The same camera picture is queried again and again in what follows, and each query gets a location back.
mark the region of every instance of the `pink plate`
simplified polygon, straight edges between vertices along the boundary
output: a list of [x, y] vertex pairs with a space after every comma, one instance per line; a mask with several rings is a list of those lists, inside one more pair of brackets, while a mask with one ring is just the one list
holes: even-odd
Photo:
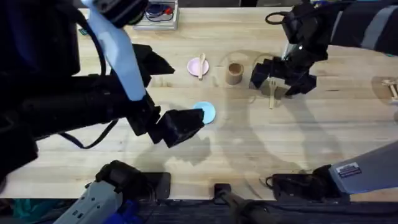
[[[196, 77], [199, 76], [199, 66], [200, 59], [198, 57], [191, 59], [187, 65], [188, 72]], [[209, 67], [209, 62], [205, 60], [205, 62], [203, 62], [203, 75], [206, 75], [206, 73], [209, 71]]]

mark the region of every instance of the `light wood tabletop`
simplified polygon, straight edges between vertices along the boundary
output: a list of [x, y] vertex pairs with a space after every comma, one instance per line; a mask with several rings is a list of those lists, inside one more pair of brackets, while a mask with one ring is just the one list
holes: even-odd
[[[395, 141], [398, 108], [388, 104], [391, 94], [381, 80], [397, 77], [397, 58], [331, 46], [330, 59], [311, 69], [318, 77], [316, 89], [293, 99], [280, 99], [277, 91], [273, 110], [268, 108], [266, 87], [248, 88], [255, 62], [281, 55], [287, 43], [282, 27], [266, 24], [265, 16], [289, 10], [190, 8], [181, 9], [177, 31], [126, 27], [134, 43], [150, 45], [176, 69], [173, 75], [153, 77], [148, 88], [162, 111], [209, 101], [216, 108], [215, 121], [171, 149], [164, 142], [153, 145], [148, 135], [136, 137], [125, 119], [89, 150], [52, 136], [38, 142], [36, 161], [9, 175], [0, 197], [77, 198], [104, 164], [117, 159], [141, 171], [170, 172], [170, 198], [209, 199], [213, 185], [226, 182], [244, 198], [272, 200], [259, 178], [311, 172]], [[100, 72], [91, 39], [79, 35], [79, 45], [80, 74]], [[202, 52], [210, 71], [199, 81], [188, 74], [187, 62]], [[236, 86], [224, 80], [232, 61], [244, 65], [243, 81]], [[103, 129], [96, 125], [71, 133], [88, 144]], [[355, 195], [352, 200], [398, 201], [398, 190]]]

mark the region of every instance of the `black cable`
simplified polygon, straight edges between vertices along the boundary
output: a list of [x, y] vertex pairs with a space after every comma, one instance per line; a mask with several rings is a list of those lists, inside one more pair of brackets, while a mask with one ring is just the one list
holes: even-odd
[[81, 149], [90, 149], [94, 146], [96, 146], [98, 143], [100, 143], [108, 134], [109, 132], [113, 129], [113, 127], [118, 123], [118, 120], [114, 120], [108, 124], [108, 126], [105, 128], [105, 130], [100, 134], [100, 136], [90, 145], [84, 146], [75, 136], [72, 136], [71, 134], [68, 133], [60, 133], [62, 137], [64, 137], [66, 140], [71, 141], [75, 145], [77, 145]]
[[270, 21], [269, 18], [271, 16], [283, 16], [283, 17], [285, 17], [285, 16], [287, 16], [288, 13], [289, 12], [272, 12], [272, 13], [270, 13], [270, 14], [268, 14], [266, 16], [266, 22], [268, 24], [270, 24], [270, 25], [281, 25], [281, 24], [283, 24], [282, 20], [281, 21], [277, 21], [277, 22], [273, 22], [273, 21]]
[[318, 8], [315, 8], [315, 9], [313, 9], [313, 10], [311, 10], [311, 11], [305, 13], [305, 14], [302, 14], [301, 16], [296, 16], [296, 17], [290, 18], [287, 21], [283, 21], [283, 20], [277, 21], [277, 22], [270, 21], [269, 18], [271, 16], [283, 16], [283, 17], [285, 17], [289, 13], [289, 12], [273, 12], [273, 13], [270, 13], [269, 15], [266, 16], [266, 22], [268, 24], [270, 24], [270, 25], [281, 25], [281, 24], [286, 23], [286, 22], [292, 22], [294, 20], [303, 19], [303, 18], [305, 18], [307, 16], [316, 15], [316, 14], [320, 13], [321, 11], [323, 11], [325, 9], [328, 9], [330, 7], [335, 7], [335, 6], [339, 6], [339, 5], [346, 5], [346, 4], [352, 4], [354, 2], [356, 2], [356, 1], [334, 2], [334, 3], [331, 3], [331, 4], [327, 4], [325, 6], [320, 6]]
[[348, 216], [364, 216], [364, 217], [391, 217], [398, 215], [398, 210], [390, 212], [376, 212], [376, 213], [364, 213], [364, 212], [332, 212], [325, 210], [311, 210], [311, 209], [294, 209], [285, 208], [279, 205], [273, 205], [269, 202], [251, 202], [251, 205], [258, 205], [263, 207], [272, 207], [274, 209], [282, 210], [285, 212], [299, 212], [299, 213], [312, 213], [312, 214], [325, 214], [325, 215], [348, 215]]
[[152, 209], [152, 211], [150, 211], [149, 215], [147, 216], [147, 218], [145, 219], [145, 221], [142, 222], [142, 224], [146, 224], [148, 222], [148, 220], [151, 218], [152, 214], [154, 213], [154, 211], [159, 207], [160, 204], [157, 203], [157, 205]]
[[60, 3], [56, 5], [57, 9], [64, 13], [72, 22], [79, 24], [87, 33], [90, 35], [91, 39], [94, 42], [95, 49], [97, 50], [98, 57], [99, 57], [99, 64], [101, 65], [101, 76], [106, 75], [106, 62], [104, 52], [102, 51], [100, 42], [98, 41], [97, 37], [95, 36], [93, 30], [91, 29], [90, 25], [87, 23], [86, 18], [84, 15], [70, 3]]

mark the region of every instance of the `gray robot arm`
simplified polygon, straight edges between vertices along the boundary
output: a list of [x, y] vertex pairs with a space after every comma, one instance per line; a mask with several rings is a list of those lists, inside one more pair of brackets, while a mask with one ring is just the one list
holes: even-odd
[[114, 190], [115, 186], [103, 180], [93, 182], [54, 224], [104, 223], [123, 203], [123, 193]]

